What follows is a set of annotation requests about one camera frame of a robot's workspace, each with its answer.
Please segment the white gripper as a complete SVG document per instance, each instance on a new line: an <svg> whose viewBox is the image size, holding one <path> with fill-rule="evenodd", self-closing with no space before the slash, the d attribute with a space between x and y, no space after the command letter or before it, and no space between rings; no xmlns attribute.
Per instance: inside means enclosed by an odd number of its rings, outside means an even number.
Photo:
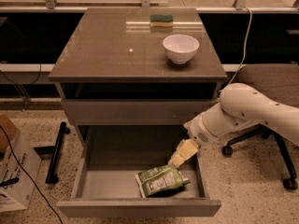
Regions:
<svg viewBox="0 0 299 224"><path fill-rule="evenodd" d="M215 141L215 137L207 130L203 122L202 114L184 123L183 127L187 130L187 134L191 139L181 140L176 151L172 154L168 164L176 168L179 168L179 166L197 153L199 150L198 145L212 144Z"/></svg>

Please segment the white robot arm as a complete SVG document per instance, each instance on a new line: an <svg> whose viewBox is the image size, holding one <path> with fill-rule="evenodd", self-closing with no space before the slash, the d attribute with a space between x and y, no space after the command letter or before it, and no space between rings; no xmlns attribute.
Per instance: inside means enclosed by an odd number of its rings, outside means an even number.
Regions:
<svg viewBox="0 0 299 224"><path fill-rule="evenodd" d="M182 140L169 164L179 168L203 144L213 144L224 134L261 124L299 145L299 108L284 105L251 86L233 83L226 86L219 101L184 124L189 139Z"/></svg>

